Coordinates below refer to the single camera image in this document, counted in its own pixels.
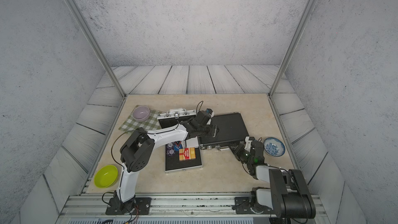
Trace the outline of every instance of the black mounting plate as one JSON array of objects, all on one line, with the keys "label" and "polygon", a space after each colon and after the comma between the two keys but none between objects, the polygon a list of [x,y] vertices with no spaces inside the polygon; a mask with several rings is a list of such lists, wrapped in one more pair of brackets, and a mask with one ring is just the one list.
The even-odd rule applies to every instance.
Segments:
[{"label": "black mounting plate", "polygon": [[256,211],[257,214],[265,214],[265,215],[271,215],[274,213],[272,209],[266,206],[263,206],[259,210],[253,209],[250,205],[250,197],[235,197],[235,206],[236,205],[240,205],[235,210],[236,214],[255,214],[254,211]]},{"label": "black mounting plate", "polygon": [[121,203],[119,199],[111,198],[109,201],[109,205],[105,211],[105,214],[106,215],[126,214],[130,210],[132,210],[131,214],[135,215],[137,213],[134,208],[134,205],[137,204],[138,205],[138,214],[139,215],[148,215],[151,200],[152,200],[151,197],[136,197],[135,203],[134,203],[134,198],[125,203]]}]

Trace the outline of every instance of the beige tabletop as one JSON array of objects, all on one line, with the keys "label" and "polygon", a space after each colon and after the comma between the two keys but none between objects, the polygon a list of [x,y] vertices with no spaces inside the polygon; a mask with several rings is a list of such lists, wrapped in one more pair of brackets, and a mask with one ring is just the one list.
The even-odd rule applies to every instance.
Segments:
[{"label": "beige tabletop", "polygon": [[[262,137],[263,140],[276,137],[284,143],[266,94],[129,95],[95,173],[105,165],[113,164],[118,168],[120,176],[121,166],[113,161],[111,146],[123,133],[119,127],[136,105],[146,105],[151,109],[166,112],[176,108],[192,110],[202,100],[204,101],[202,109],[211,108],[215,114],[240,112],[250,136],[256,139]],[[118,162],[120,162],[120,147],[130,135],[127,133],[120,137],[113,147],[113,156]],[[252,187],[269,187],[268,183],[255,180],[248,175],[230,150],[201,150],[203,168],[165,173],[164,149],[165,147],[162,146],[154,150],[147,166],[140,171],[136,186],[137,193],[248,192]],[[293,169],[287,150],[281,157],[271,157],[266,152],[264,152],[264,157],[265,162],[272,166]],[[111,187],[100,189],[92,180],[87,193],[103,193],[116,188],[117,183],[114,183]]]}]

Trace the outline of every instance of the red and yellow box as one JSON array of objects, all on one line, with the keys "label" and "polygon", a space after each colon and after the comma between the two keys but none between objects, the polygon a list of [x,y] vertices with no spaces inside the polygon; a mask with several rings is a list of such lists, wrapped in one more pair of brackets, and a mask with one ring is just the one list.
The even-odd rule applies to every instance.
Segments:
[{"label": "red and yellow box", "polygon": [[180,161],[196,159],[195,148],[180,149]]}]

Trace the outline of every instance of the green checkered tablecloth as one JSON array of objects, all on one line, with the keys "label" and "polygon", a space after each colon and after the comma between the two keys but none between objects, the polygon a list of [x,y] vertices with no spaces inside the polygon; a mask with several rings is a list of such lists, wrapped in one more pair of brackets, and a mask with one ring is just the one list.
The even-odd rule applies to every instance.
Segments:
[{"label": "green checkered tablecloth", "polygon": [[132,112],[131,112],[130,116],[126,119],[126,121],[122,124],[122,126],[119,127],[119,130],[121,130],[123,132],[127,132],[130,130],[135,130],[138,127],[143,127],[145,130],[148,130],[148,131],[162,129],[160,127],[159,121],[157,120],[157,117],[158,117],[158,114],[161,114],[164,112],[154,110],[154,109],[149,109],[149,110],[150,110],[149,118],[144,122],[135,121],[134,118],[132,117]]}]

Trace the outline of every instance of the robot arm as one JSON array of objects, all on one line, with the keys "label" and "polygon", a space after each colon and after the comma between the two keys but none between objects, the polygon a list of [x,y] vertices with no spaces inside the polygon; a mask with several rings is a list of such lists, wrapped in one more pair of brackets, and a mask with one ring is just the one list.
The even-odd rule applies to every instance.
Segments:
[{"label": "robot arm", "polygon": [[211,124],[213,116],[214,112],[207,109],[173,127],[156,131],[138,128],[133,132],[120,149],[123,168],[114,197],[118,198],[121,206],[134,198],[139,172],[147,165],[153,149],[198,136],[215,137],[218,129],[216,125]]},{"label": "robot arm", "polygon": [[300,170],[268,166],[264,163],[264,144],[253,137],[247,137],[245,144],[230,149],[238,161],[246,163],[253,178],[270,184],[270,189],[253,188],[250,197],[253,211],[261,212],[267,206],[278,218],[315,217],[315,204]]}]

